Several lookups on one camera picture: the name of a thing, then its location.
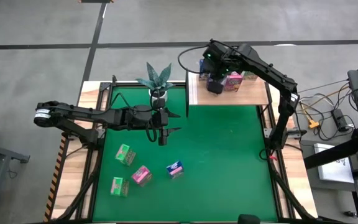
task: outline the green mat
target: green mat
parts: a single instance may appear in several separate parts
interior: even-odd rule
[[[130,105],[147,105],[145,88],[115,88]],[[119,98],[113,108],[125,106]],[[236,221],[239,214],[276,221],[268,166],[258,157],[264,147],[262,127],[254,106],[191,106],[185,116],[185,90],[172,88],[167,106],[182,127],[166,146],[149,142],[145,131],[111,131],[106,135],[94,208],[94,222]],[[130,167],[114,159],[121,144],[137,154]],[[166,166],[182,161],[185,173],[170,179]],[[131,175],[141,166],[152,180],[138,186]],[[131,181],[128,196],[110,195],[113,177]]]

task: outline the small cube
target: small cube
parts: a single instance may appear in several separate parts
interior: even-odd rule
[[[180,161],[177,161],[176,163],[170,165],[170,166],[167,166],[167,171],[168,171],[168,174],[169,176],[174,179],[180,175],[182,175],[183,173],[183,166],[181,164]]]
[[[115,177],[112,180],[111,195],[126,197],[128,195],[129,181],[122,177]]]
[[[137,184],[143,187],[152,178],[152,173],[146,166],[141,166],[136,173],[132,175],[132,178]]]
[[[136,153],[129,146],[122,144],[116,154],[116,159],[129,166],[135,158]]]

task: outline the green box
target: green box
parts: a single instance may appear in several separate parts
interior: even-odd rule
[[[135,158],[136,153],[129,146],[122,144],[116,154],[116,159],[129,166]]]
[[[115,177],[112,180],[111,195],[126,197],[128,195],[129,181],[122,177]]]

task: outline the black metal frame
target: black metal frame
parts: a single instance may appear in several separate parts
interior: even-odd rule
[[[185,88],[186,91],[188,89],[186,82],[174,82],[173,84],[175,84],[176,88]],[[98,109],[101,108],[103,93],[106,90],[108,90],[108,100],[106,102],[106,107],[109,106],[109,102],[110,102],[111,96],[113,94],[114,87],[142,87],[142,85],[140,85],[138,83],[132,83],[132,82],[101,83],[100,88],[99,88],[99,95],[98,95],[98,101],[97,101],[96,108],[98,108]],[[272,99],[271,99],[271,95],[270,95],[269,85],[267,83],[266,83],[266,91],[267,91],[268,102],[269,102],[269,104],[266,106],[267,108],[263,108],[262,106],[257,106],[257,112],[258,112],[258,116],[259,116],[259,120],[260,120],[262,129],[266,128],[266,120],[265,120],[265,117],[263,116],[263,111],[265,111],[265,110],[268,111],[269,121],[272,124],[272,128],[275,126],[275,119],[274,119],[273,108],[272,108],[272,104],[271,104]],[[91,175],[88,177],[88,172],[90,170],[90,164],[91,164],[90,161],[92,160],[92,153],[89,152],[87,154],[86,161],[85,161],[86,165],[84,167],[84,176],[83,176],[83,181],[81,183],[81,190],[78,193],[78,195],[76,196],[76,198],[74,199],[74,201],[71,203],[71,205],[68,207],[69,211],[67,210],[65,212],[65,216],[63,214],[61,217],[59,217],[59,219],[51,220],[47,223],[92,223],[96,194],[97,194],[97,190],[98,190],[101,161],[103,158],[103,146],[104,146],[105,139],[106,139],[105,137],[101,139],[100,144],[98,143],[97,149],[89,150],[91,152],[93,152],[93,150],[98,150],[98,157],[96,160],[95,168],[94,168],[94,171],[91,173]],[[285,170],[283,156],[282,156],[281,151],[277,151],[277,160],[278,160],[278,164],[280,167],[280,175],[282,176],[284,183],[286,183],[288,185],[287,173]],[[274,181],[274,179],[273,179],[272,168],[269,166],[268,162],[266,162],[266,166],[269,167],[270,180],[272,182],[273,197],[274,197],[274,201],[275,201],[276,213],[277,213],[277,218],[278,218],[279,222],[283,222],[283,223],[332,223],[332,222],[326,222],[326,221],[321,221],[321,220],[315,220],[315,222],[311,222],[310,220],[296,219],[293,206],[288,199],[287,199],[287,209],[288,209],[288,213],[289,213],[290,217],[284,218],[282,206],[280,203],[280,196],[278,194],[278,186],[277,186],[276,181]],[[84,198],[85,198],[86,192],[89,190],[89,188],[91,186],[92,186],[92,189],[91,189],[91,198],[89,201],[89,210],[87,213],[87,217],[82,218],[81,216],[82,216],[82,208],[83,208]],[[75,210],[77,210],[75,219],[69,220]]]

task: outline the concrete floor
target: concrete floor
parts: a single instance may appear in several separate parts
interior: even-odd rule
[[[0,0],[0,45],[89,44],[100,6],[75,0]],[[107,7],[99,43],[208,41],[212,37],[221,41],[358,39],[358,0],[117,0]],[[345,79],[348,70],[358,68],[358,45],[255,49],[293,77],[299,90]],[[89,79],[146,77],[146,62],[156,70],[172,62],[172,79],[184,79],[176,60],[182,50],[98,49]],[[0,223],[42,221],[60,131],[34,125],[34,108],[48,100],[76,103],[88,53],[88,49],[0,50],[0,146],[31,155],[27,165],[11,164],[19,175],[6,179]],[[189,52],[183,63],[196,69],[201,53]],[[304,95],[329,93],[340,86]],[[345,103],[342,109],[357,126],[357,114]],[[320,215],[346,221],[324,201],[335,200],[342,192],[314,189],[313,194]]]

